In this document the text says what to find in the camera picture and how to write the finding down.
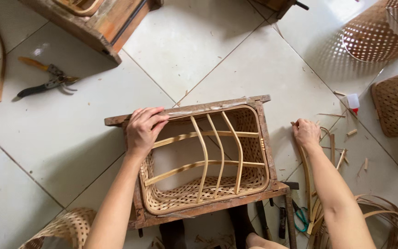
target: pruning shears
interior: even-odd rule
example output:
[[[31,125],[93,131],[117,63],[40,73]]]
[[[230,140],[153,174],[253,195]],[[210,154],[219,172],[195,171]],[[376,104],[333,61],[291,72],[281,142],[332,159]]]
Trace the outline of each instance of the pruning shears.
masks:
[[[23,98],[30,94],[40,93],[40,92],[55,88],[57,86],[61,86],[62,88],[69,90],[69,91],[77,91],[76,89],[69,88],[67,86],[67,84],[72,84],[72,83],[78,81],[79,77],[67,76],[66,74],[64,74],[63,71],[59,70],[59,68],[53,64],[42,65],[39,61],[30,59],[30,58],[26,58],[26,57],[18,57],[18,60],[24,62],[27,65],[35,66],[35,67],[39,68],[40,70],[48,72],[50,74],[49,81],[47,81],[45,84],[26,88],[18,93],[18,97]]]
[[[292,201],[293,201],[293,208],[294,208],[294,211],[295,211],[295,213],[297,215],[297,218],[299,218],[299,220],[302,221],[302,223],[304,224],[304,228],[300,229],[297,226],[296,222],[294,222],[294,226],[296,227],[297,230],[299,230],[301,232],[306,232],[308,230],[308,226],[310,224],[308,223],[307,218],[305,218],[305,214],[303,213],[302,209],[305,209],[307,212],[308,212],[308,209],[306,207],[300,208],[299,206],[297,206],[297,204],[294,202],[294,200],[292,200]]]

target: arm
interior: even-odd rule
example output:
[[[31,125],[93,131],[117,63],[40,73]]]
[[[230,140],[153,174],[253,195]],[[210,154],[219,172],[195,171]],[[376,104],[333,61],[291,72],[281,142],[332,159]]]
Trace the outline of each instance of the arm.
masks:
[[[300,118],[293,132],[297,143],[308,153],[333,248],[375,249],[354,195],[319,145],[320,127]]]
[[[169,116],[155,115],[163,109],[145,108],[133,112],[127,126],[128,150],[96,215],[85,249],[122,249],[139,168],[168,122]]]

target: orange handle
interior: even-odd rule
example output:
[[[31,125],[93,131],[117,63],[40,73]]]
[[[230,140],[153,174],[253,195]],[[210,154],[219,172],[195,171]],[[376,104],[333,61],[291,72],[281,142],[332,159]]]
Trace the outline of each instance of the orange handle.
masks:
[[[47,69],[49,68],[48,65],[42,65],[39,61],[30,59],[30,58],[27,58],[27,57],[21,57],[20,56],[20,57],[18,57],[18,60],[24,62],[27,65],[35,66],[35,67],[41,69],[42,71],[47,71]]]

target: white tile floor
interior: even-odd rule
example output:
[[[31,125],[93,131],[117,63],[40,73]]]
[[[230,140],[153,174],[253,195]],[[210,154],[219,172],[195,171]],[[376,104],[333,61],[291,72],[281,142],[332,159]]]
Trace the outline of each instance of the white tile floor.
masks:
[[[398,205],[398,138],[383,135],[369,94],[371,83],[398,75],[398,60],[362,63],[341,51],[337,40],[341,26],[374,2],[305,0],[309,11],[294,6],[271,25],[273,12],[252,0],[166,0],[145,17],[120,52],[123,63],[114,67],[19,2],[0,1],[0,27],[9,51],[0,103],[0,248],[17,248],[63,207],[98,209],[124,153],[120,129],[105,127],[103,119],[145,106],[270,94],[264,106],[279,180],[305,182],[290,121],[320,120],[336,134],[336,145],[349,150],[350,164],[340,172],[354,194],[379,195]],[[82,77],[74,85],[79,91],[68,96],[53,89],[14,99],[48,77],[17,61],[18,56]],[[334,90],[360,95],[358,119]],[[358,133],[345,138],[354,128]],[[369,170],[357,177],[365,157]],[[294,190],[293,198],[305,206],[303,190]],[[277,235],[279,209],[264,204],[273,238],[287,246],[288,240]],[[249,215],[260,229],[253,204]],[[219,225],[210,229],[212,220]],[[369,220],[368,225],[381,224]],[[222,243],[232,234],[225,211],[185,220],[185,228],[189,248],[205,246],[195,242],[198,234]],[[143,238],[129,232],[125,247],[147,248],[158,235],[157,226],[144,229]],[[385,231],[372,235],[382,247]],[[299,248],[307,242],[299,233]]]

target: person's right hand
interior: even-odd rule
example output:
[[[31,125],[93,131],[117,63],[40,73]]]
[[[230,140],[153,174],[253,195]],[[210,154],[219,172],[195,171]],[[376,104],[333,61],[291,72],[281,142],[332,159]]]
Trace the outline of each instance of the person's right hand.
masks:
[[[299,118],[293,125],[297,143],[302,147],[319,145],[320,126],[307,119]]]

